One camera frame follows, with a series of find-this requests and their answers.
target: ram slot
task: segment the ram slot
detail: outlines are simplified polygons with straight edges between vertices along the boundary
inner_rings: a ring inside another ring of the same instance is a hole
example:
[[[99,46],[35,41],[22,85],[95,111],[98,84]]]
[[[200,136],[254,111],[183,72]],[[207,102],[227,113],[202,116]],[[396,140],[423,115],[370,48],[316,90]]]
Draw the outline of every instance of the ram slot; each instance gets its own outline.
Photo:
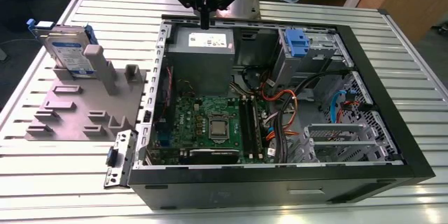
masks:
[[[248,115],[248,124],[250,124],[250,134],[251,134],[251,145],[252,145],[252,154],[255,158],[259,158],[259,138],[260,133],[258,132],[258,113],[255,111],[255,103],[252,100],[247,100],[247,115]]]
[[[244,156],[251,157],[254,155],[252,151],[252,143],[251,143],[251,133],[250,133],[250,120],[248,120],[248,114],[247,114],[247,101],[240,99],[239,102],[240,106],[240,127],[242,127],[242,138],[243,138],[243,150],[244,150]]]
[[[256,130],[256,154],[258,154],[258,158],[263,159],[263,143],[262,143],[262,129],[260,129],[260,120],[259,120],[259,105],[258,105],[258,101],[255,98],[252,98],[252,103],[254,103],[254,126],[255,126],[255,130]]]

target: expansion slot bracket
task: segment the expansion slot bracket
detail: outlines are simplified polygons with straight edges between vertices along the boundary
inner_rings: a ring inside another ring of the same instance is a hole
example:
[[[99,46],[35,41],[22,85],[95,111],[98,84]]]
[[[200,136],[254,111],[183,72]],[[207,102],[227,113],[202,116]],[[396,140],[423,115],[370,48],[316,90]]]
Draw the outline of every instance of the expansion slot bracket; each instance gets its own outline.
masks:
[[[139,133],[135,130],[118,134],[115,145],[111,147],[106,164],[108,166],[104,189],[130,188],[128,178],[134,163],[135,144]]]

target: blue drive latch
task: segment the blue drive latch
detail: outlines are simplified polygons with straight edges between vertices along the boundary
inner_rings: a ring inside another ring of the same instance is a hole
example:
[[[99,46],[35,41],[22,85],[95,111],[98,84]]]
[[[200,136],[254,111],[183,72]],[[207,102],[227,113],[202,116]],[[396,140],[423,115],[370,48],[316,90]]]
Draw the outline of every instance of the blue drive latch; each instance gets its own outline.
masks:
[[[291,55],[295,58],[303,58],[308,54],[310,39],[302,29],[287,29],[286,39],[291,48]]]

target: aluminum table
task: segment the aluminum table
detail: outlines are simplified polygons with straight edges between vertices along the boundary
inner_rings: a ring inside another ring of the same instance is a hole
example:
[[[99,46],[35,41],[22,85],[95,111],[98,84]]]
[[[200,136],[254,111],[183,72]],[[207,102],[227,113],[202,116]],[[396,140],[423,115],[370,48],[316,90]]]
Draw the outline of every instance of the aluminum table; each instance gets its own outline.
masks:
[[[0,114],[0,220],[64,223],[448,222],[448,93],[388,15],[378,10],[262,2],[262,18],[351,25],[436,177],[355,204],[152,211],[131,189],[104,190],[112,142],[30,142],[26,129],[55,74],[43,48]],[[178,0],[72,0],[60,24],[94,29],[116,68],[154,69],[162,14]]]

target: hard drive label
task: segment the hard drive label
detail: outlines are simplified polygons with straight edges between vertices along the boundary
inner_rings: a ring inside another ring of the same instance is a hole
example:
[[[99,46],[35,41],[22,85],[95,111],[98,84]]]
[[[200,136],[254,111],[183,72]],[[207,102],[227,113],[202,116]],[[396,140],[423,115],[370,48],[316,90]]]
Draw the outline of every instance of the hard drive label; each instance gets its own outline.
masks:
[[[71,42],[54,42],[52,46],[59,60],[63,62],[71,73],[80,75],[91,75],[95,73],[91,62],[83,55],[84,49],[82,44]]]

